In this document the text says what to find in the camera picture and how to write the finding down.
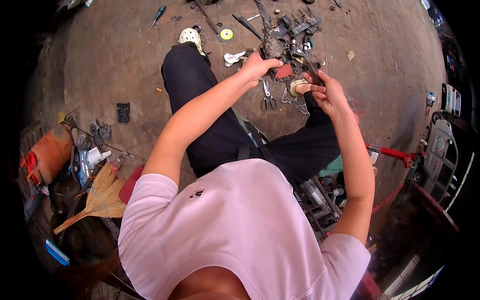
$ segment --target dirty floor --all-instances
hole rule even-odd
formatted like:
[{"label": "dirty floor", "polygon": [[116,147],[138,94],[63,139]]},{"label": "dirty floor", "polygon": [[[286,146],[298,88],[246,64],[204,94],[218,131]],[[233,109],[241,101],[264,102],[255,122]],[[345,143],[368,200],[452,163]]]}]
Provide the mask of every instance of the dirty floor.
[{"label": "dirty floor", "polygon": [[[279,16],[306,10],[301,0],[264,0],[276,23]],[[161,5],[167,10],[148,35]],[[232,27],[236,36],[221,43],[202,13],[185,0],[95,0],[81,9],[54,35],[40,53],[38,66],[27,85],[25,126],[41,120],[53,126],[58,113],[75,111],[79,127],[88,130],[92,119],[112,126],[108,143],[148,158],[156,139],[171,116],[168,94],[160,67],[179,33],[187,27],[202,27],[204,51],[211,52],[212,70],[219,81],[236,72],[238,64],[225,67],[223,55],[256,48],[259,40],[231,16],[257,14],[251,0],[223,0],[207,6],[214,22]],[[330,0],[317,0],[309,7],[324,19],[323,29],[313,36],[322,70],[338,79],[347,96],[358,100],[364,110],[360,129],[366,142],[415,151],[430,116],[425,116],[428,91],[441,93],[445,80],[442,50],[427,12],[418,0],[343,0],[342,8]],[[274,15],[280,9],[280,15]],[[262,29],[261,18],[251,21]],[[355,56],[348,60],[347,52]],[[270,82],[270,91],[279,102],[276,111],[263,112],[263,87],[258,85],[234,105],[240,114],[273,139],[301,128],[305,115],[280,103],[283,84]],[[118,124],[116,103],[130,102],[130,122]],[[121,173],[127,177],[141,162],[125,159]],[[399,161],[380,155],[376,164],[375,203],[392,193],[404,180],[407,170]],[[195,177],[188,159],[182,163],[180,188]]]}]

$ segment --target pink t-shirt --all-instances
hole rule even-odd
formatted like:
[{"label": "pink t-shirt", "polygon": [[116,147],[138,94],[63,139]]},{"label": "pink t-shirt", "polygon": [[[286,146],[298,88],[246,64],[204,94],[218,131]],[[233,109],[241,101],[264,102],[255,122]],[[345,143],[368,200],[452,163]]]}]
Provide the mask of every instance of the pink t-shirt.
[{"label": "pink t-shirt", "polygon": [[349,299],[370,260],[347,234],[319,247],[291,185],[262,159],[223,164],[180,193],[168,177],[141,176],[119,251],[137,292],[160,300],[207,266],[233,272],[252,300]]}]

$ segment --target straw broom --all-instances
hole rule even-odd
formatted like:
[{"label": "straw broom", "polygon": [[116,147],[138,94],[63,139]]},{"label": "straw broom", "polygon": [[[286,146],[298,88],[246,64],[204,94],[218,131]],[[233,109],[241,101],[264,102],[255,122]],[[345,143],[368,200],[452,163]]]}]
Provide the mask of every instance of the straw broom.
[{"label": "straw broom", "polygon": [[123,216],[126,205],[120,200],[119,191],[125,180],[115,180],[116,175],[110,170],[110,165],[110,163],[106,163],[95,177],[88,193],[85,209],[55,228],[53,233],[59,234],[86,216],[102,218],[121,218]]}]

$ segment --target grinding disc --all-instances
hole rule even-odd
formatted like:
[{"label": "grinding disc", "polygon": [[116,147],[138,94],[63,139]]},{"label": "grinding disc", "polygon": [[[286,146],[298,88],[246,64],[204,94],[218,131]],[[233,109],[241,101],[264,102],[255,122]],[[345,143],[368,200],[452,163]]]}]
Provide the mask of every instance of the grinding disc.
[{"label": "grinding disc", "polygon": [[235,37],[235,31],[230,27],[221,27],[217,37],[221,42],[229,43]]}]

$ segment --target black pants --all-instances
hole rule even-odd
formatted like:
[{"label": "black pants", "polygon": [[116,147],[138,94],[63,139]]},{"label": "black pants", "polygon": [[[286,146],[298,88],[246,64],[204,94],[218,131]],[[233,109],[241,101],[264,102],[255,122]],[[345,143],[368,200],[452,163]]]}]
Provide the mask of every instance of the black pants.
[{"label": "black pants", "polygon": [[[200,55],[192,42],[172,47],[162,65],[162,76],[172,113],[218,83],[205,56]],[[305,127],[265,145],[295,189],[340,155],[332,121],[313,99],[312,92],[304,97],[310,112]],[[187,155],[195,175],[200,177],[222,164],[236,161],[241,147],[249,147],[249,158],[263,158],[229,108],[190,144]]]}]

